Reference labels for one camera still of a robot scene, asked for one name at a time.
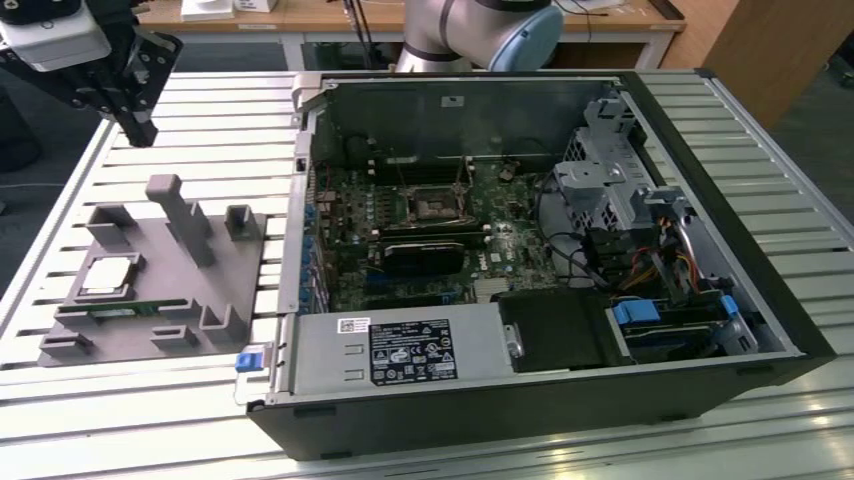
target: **sticker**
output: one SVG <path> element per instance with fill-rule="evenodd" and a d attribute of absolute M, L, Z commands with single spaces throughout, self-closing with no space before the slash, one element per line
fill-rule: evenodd
<path fill-rule="evenodd" d="M 447 319 L 371 325 L 371 381 L 400 385 L 456 378 Z"/>
<path fill-rule="evenodd" d="M 136 311 L 129 308 L 121 308 L 119 310 L 101 310 L 89 312 L 95 318 L 111 318 L 111 317 L 135 317 Z"/>
<path fill-rule="evenodd" d="M 276 26 L 275 25 L 264 25 L 264 24 L 245 24 L 241 23 L 237 25 L 237 29 L 240 30 L 275 30 Z"/>
<path fill-rule="evenodd" d="M 371 317 L 337 319 L 337 333 L 367 333 L 369 326 Z"/>

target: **table leg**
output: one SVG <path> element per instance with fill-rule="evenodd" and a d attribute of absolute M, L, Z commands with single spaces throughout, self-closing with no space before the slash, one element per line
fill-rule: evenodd
<path fill-rule="evenodd" d="M 303 45 L 305 44 L 305 34 L 300 32 L 283 33 L 279 36 L 279 43 L 284 50 L 284 61 L 288 65 L 288 70 L 292 72 L 304 71 Z"/>
<path fill-rule="evenodd" d="M 655 32 L 643 46 L 643 51 L 638 57 L 635 68 L 640 70 L 656 69 L 667 53 L 667 47 L 672 41 L 674 32 Z"/>

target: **white box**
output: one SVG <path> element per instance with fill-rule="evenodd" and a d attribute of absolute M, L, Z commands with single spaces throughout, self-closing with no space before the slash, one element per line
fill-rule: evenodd
<path fill-rule="evenodd" d="M 243 12 L 267 12 L 276 6 L 279 0 L 235 0 L 235 9 Z"/>
<path fill-rule="evenodd" d="M 235 18 L 235 6 L 231 0 L 183 0 L 181 21 L 219 20 Z"/>

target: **barcode sticker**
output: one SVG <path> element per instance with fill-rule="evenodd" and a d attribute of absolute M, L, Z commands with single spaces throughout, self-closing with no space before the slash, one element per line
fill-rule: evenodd
<path fill-rule="evenodd" d="M 276 26 L 275 25 L 261 24 L 261 23 L 255 23 L 255 24 L 241 23 L 241 24 L 237 25 L 237 28 L 240 30 L 275 30 Z"/>
<path fill-rule="evenodd" d="M 369 326 L 371 317 L 337 319 L 337 333 L 367 333 Z"/>

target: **open computer tower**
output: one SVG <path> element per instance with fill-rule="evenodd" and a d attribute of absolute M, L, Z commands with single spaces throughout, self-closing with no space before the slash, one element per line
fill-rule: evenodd
<path fill-rule="evenodd" d="M 292 458 L 686 419 L 832 358 L 635 73 L 304 74 L 293 92 L 248 405 Z"/>

